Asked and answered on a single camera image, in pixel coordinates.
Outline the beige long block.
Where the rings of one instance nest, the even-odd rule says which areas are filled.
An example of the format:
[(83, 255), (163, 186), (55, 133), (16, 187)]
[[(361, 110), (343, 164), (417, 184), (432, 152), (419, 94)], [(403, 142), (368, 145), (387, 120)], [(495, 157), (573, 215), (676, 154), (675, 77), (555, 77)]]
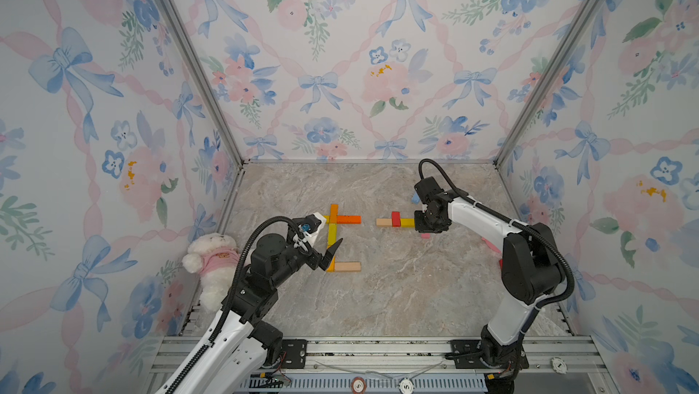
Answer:
[(334, 272), (361, 272), (362, 264), (358, 261), (339, 261), (334, 264)]

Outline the lime yellow long block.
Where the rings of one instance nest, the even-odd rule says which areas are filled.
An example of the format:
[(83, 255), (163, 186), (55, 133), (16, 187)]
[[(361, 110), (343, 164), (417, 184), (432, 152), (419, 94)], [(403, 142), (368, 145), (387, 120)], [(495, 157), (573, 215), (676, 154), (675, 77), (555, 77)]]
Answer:
[(332, 247), (338, 241), (337, 230), (336, 223), (329, 224), (327, 248)]

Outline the red-orange long block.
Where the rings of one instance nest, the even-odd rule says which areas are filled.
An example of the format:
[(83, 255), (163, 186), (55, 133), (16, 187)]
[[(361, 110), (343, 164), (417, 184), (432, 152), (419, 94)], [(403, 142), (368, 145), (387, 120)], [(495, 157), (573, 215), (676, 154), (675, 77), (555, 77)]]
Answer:
[(355, 225), (362, 223), (361, 216), (338, 216), (336, 220), (337, 224), (342, 225)]

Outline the red long block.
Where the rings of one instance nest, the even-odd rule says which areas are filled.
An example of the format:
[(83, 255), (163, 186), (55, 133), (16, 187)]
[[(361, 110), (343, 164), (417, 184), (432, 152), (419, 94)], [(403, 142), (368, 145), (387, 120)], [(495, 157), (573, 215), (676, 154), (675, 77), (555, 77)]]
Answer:
[(402, 218), (400, 217), (400, 212), (393, 211), (393, 213), (391, 213), (391, 226), (393, 226), (393, 228), (402, 227)]

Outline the beige short block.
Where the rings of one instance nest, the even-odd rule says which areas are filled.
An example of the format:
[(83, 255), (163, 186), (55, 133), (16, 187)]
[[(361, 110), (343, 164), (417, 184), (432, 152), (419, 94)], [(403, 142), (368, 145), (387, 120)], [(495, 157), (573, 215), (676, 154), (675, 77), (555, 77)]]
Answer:
[(376, 225), (381, 228), (389, 228), (393, 226), (392, 219), (376, 219)]

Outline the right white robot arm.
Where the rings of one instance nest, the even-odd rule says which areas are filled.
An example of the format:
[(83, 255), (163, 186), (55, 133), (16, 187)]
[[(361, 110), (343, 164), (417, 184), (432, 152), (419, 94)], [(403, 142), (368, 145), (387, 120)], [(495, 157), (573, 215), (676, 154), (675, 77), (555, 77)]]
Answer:
[(433, 159), (422, 159), (418, 173), (420, 180), (414, 186), (422, 203), (414, 213), (418, 232), (439, 234), (461, 225), (501, 252), (501, 281), (506, 293), (498, 310), (482, 328), (475, 347), (454, 350), (445, 357), (449, 361), (480, 361), (487, 368), (515, 373), (525, 336), (540, 312), (573, 294), (573, 270), (544, 223), (527, 224), (486, 206), (458, 188)]

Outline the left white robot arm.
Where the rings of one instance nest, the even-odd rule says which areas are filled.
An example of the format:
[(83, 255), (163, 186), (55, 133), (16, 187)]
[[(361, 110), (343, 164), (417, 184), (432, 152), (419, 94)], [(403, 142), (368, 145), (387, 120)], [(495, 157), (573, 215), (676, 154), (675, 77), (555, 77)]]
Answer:
[(234, 393), (257, 370), (279, 363), (283, 334), (263, 319), (278, 288), (302, 267), (327, 270), (341, 241), (314, 244), (328, 221), (320, 213), (263, 221), (243, 246), (228, 293), (206, 333), (159, 393)]

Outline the amber orange long block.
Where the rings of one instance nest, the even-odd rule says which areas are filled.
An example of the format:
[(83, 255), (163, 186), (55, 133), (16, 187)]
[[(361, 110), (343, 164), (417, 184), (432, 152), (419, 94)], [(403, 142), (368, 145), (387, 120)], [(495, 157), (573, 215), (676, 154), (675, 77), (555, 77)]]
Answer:
[(339, 205), (338, 204), (331, 204), (331, 211), (329, 212), (329, 223), (331, 225), (337, 225), (339, 218)]

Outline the white plush toy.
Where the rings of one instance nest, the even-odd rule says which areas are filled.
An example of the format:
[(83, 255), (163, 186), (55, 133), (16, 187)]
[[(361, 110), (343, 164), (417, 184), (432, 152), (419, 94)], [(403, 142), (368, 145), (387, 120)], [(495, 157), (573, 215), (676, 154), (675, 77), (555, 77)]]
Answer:
[(223, 305), (240, 262), (240, 250), (229, 235), (211, 233), (195, 239), (187, 248), (182, 265), (200, 278), (200, 305), (217, 312)]

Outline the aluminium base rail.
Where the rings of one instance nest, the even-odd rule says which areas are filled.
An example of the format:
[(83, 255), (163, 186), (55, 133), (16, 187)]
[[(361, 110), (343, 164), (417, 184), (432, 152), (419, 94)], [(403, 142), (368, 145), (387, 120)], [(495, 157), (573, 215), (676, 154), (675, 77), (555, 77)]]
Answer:
[[(287, 339), (282, 361), (253, 371), (240, 393), (486, 393), (491, 369), (477, 359), (448, 361), (475, 339), (307, 337)], [(589, 337), (529, 337), (520, 355), (517, 393), (616, 393)]]

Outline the aluminium corner post left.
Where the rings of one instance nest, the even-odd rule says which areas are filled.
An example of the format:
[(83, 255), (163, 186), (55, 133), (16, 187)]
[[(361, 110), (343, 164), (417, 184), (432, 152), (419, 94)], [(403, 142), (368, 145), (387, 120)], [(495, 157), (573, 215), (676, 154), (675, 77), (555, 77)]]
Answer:
[(241, 170), (244, 166), (240, 152), (235, 144), (235, 140), (224, 116), (223, 110), (220, 108), (217, 99), (213, 94), (213, 89), (205, 78), (205, 71), (198, 59), (197, 52), (187, 33), (186, 27), (178, 9), (173, 0), (154, 0), (159, 8), (164, 13), (166, 24), (170, 28), (174, 42), (185, 67), (193, 78), (194, 84), (204, 101), (204, 105), (213, 118), (215, 127), (221, 134), (223, 145), (234, 161), (234, 166), (237, 170)]

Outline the aluminium corner post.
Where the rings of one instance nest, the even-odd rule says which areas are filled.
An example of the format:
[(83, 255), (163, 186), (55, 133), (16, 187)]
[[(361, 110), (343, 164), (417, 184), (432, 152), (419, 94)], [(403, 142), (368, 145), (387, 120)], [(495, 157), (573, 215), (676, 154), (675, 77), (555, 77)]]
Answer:
[(217, 99), (213, 94), (213, 89), (205, 78), (205, 71), (198, 59), (197, 52), (187, 33), (186, 27), (178, 9), (173, 0), (154, 0), (159, 8), (164, 13), (166, 24), (170, 28), (174, 42), (185, 67), (193, 78), (194, 84), (204, 101), (204, 105), (213, 118), (215, 127), (221, 134), (223, 145), (234, 161), (234, 166), (237, 170), (241, 170), (244, 166), (240, 152), (235, 144), (235, 140), (224, 116), (223, 110), (220, 108)]
[(582, 34), (584, 34), (586, 28), (592, 23), (593, 16), (597, 13), (603, 2), (604, 0), (584, 0), (576, 10), (569, 30), (564, 34), (560, 44), (555, 52), (553, 52), (548, 67), (542, 74), (541, 82), (534, 87), (531, 97), (524, 105), (521, 114), (513, 125), (513, 129), (507, 135), (504, 145), (493, 161), (493, 165), (497, 170), (503, 168), (505, 161), (513, 155), (513, 150), (517, 145), (517, 141), (524, 133), (530, 119), (535, 112), (537, 112), (538, 106), (553, 86), (553, 83), (557, 80), (557, 77), (559, 77), (567, 59), (569, 59), (575, 51)]

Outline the aluminium corner post right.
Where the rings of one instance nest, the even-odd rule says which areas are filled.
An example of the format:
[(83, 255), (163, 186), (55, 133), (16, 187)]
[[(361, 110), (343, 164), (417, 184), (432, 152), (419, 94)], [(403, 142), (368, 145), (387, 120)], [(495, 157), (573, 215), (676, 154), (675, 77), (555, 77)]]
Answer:
[(538, 106), (553, 86), (553, 83), (557, 80), (557, 77), (559, 77), (567, 59), (569, 59), (575, 51), (582, 34), (584, 34), (586, 28), (592, 23), (593, 16), (597, 13), (603, 2), (604, 0), (584, 0), (576, 10), (569, 30), (564, 34), (560, 44), (555, 52), (553, 52), (548, 67), (542, 74), (541, 82), (534, 87), (531, 97), (524, 105), (521, 114), (513, 125), (513, 129), (507, 135), (504, 145), (493, 161), (493, 165), (497, 170), (503, 168), (505, 161), (513, 155), (513, 150), (517, 145), (517, 141), (524, 133), (530, 119), (535, 112), (537, 112)]

